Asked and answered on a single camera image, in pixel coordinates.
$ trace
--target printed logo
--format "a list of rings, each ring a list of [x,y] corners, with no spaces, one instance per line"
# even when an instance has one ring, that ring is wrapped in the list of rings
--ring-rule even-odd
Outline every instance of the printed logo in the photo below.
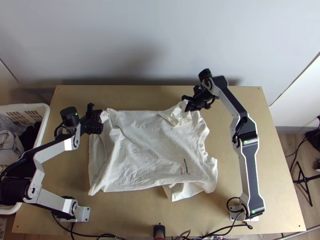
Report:
[[[187,165],[187,161],[185,159],[183,159],[183,163],[182,163],[182,167],[180,168],[180,174],[188,174],[190,175],[189,171],[188,171],[188,165]]]

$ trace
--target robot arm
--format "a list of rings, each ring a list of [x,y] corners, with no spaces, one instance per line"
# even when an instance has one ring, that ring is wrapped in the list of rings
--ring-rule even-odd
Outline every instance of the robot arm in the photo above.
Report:
[[[42,163],[63,153],[76,150],[80,136],[100,134],[103,124],[99,123],[102,110],[93,110],[94,104],[88,104],[84,117],[79,119],[75,107],[65,108],[60,112],[62,123],[55,130],[52,142],[25,152],[21,158],[8,166],[0,176],[0,200],[15,204],[25,202],[51,210],[61,221],[87,222],[90,208],[79,206],[78,201],[69,196],[58,196],[42,188],[44,169]]]
[[[256,123],[228,89],[224,76],[213,77],[209,69],[199,74],[200,86],[194,87],[194,96],[183,96],[188,100],[185,111],[209,109],[215,99],[220,99],[233,116],[230,125],[233,148],[239,156],[243,193],[240,196],[244,214],[238,220],[247,220],[264,212],[264,200],[259,193],[256,153],[259,138]]]

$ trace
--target tripod stand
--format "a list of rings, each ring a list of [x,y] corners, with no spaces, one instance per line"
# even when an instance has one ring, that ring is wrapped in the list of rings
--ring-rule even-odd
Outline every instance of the tripod stand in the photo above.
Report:
[[[302,189],[303,189],[303,190],[307,193],[307,195],[308,195],[310,206],[313,206],[313,205],[312,205],[311,196],[310,196],[310,191],[309,191],[309,188],[308,188],[308,182],[311,181],[311,180],[320,178],[320,174],[315,175],[315,176],[312,176],[312,177],[309,177],[309,178],[306,178],[298,161],[297,161],[297,165],[298,165],[298,167],[299,167],[299,177],[298,177],[298,180],[294,180],[293,183],[300,184],[300,186],[302,187]]]

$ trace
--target black cloth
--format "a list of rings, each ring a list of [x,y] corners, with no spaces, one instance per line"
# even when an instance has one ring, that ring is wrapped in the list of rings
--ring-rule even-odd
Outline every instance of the black cloth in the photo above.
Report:
[[[304,135],[311,145],[320,152],[320,129],[306,132]]]
[[[24,151],[28,151],[33,148],[40,126],[41,122],[36,122],[34,126],[27,127],[27,129],[20,135],[19,139],[24,147]]]

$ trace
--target white wall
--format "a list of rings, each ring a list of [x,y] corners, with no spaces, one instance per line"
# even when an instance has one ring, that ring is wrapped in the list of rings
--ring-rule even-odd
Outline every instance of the white wall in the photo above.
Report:
[[[12,91],[19,83],[0,61],[0,106],[13,103]]]
[[[269,107],[276,126],[318,127],[320,56]]]
[[[318,0],[2,0],[0,58],[21,82],[191,84],[209,67],[262,86],[271,104],[319,51],[319,9]]]

